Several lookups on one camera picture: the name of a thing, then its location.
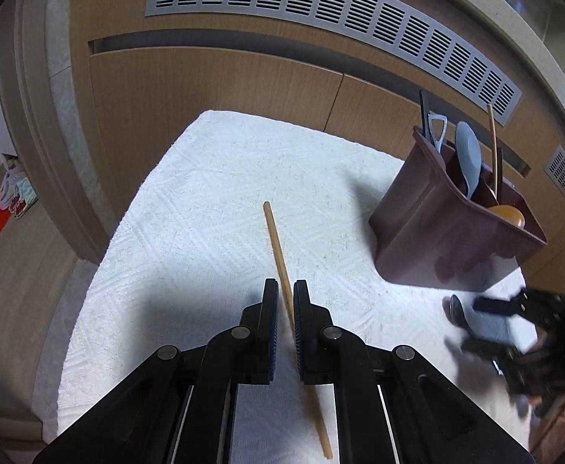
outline wooden chopstick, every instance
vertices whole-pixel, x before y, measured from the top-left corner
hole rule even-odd
[[[291,284],[288,280],[287,266],[284,263],[282,255],[282,248],[280,246],[280,239],[278,238],[278,231],[274,222],[274,214],[269,202],[263,203],[263,211],[265,212],[265,219],[268,222],[269,239],[272,242],[272,250],[274,251],[274,260],[276,261],[276,268],[278,269],[278,277],[280,277],[280,284],[282,285],[282,296],[284,298],[285,307],[287,309],[288,323],[291,326],[291,333],[295,339],[295,319],[293,315],[293,291]],[[306,399],[308,400],[309,415],[314,420],[314,425],[319,435],[323,455],[326,459],[333,459],[332,446],[329,442],[328,428],[325,426],[323,420],[323,413],[319,403],[319,396],[314,386],[306,386],[302,384]]]
[[[491,157],[493,163],[493,175],[491,178],[491,191],[497,199],[497,132],[495,130],[495,118],[493,117],[493,105],[488,103],[486,105],[488,111],[488,123],[491,127]]]

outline purple container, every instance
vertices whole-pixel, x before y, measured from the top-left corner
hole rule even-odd
[[[525,217],[518,228],[488,211],[497,201],[483,167],[467,200],[454,148],[435,147],[413,129],[415,145],[368,223],[377,237],[374,266],[386,281],[448,290],[484,291],[546,246],[525,199],[507,182],[502,204]]]

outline table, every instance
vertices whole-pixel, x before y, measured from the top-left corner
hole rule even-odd
[[[526,446],[529,422],[517,417],[501,379],[460,352],[464,334],[442,308],[449,294],[392,285],[374,269],[367,220],[401,165],[289,123],[202,114],[142,184],[87,292],[63,368],[59,432],[158,347],[206,344],[260,301],[265,279],[277,279],[263,215],[269,200],[292,284],[306,279],[312,302],[366,343],[416,348]],[[487,294],[508,297],[523,284],[517,270]],[[459,297],[469,304],[473,295]],[[324,461],[302,411],[290,328],[279,315],[274,382],[239,389],[234,462]],[[521,347],[535,339],[518,317],[468,318]],[[333,389],[318,392],[337,462]]]

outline cabinet door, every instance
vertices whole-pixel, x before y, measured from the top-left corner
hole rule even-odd
[[[421,124],[413,101],[345,75],[325,132],[405,159],[413,148],[413,126]]]
[[[323,130],[342,75],[254,52],[166,47],[90,57],[105,155],[123,206],[201,113],[229,110]]]

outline wooden door frame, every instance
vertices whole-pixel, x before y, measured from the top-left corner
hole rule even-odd
[[[99,264],[110,239],[71,161],[50,91],[46,0],[0,8],[0,99],[9,134],[48,216],[79,258]]]

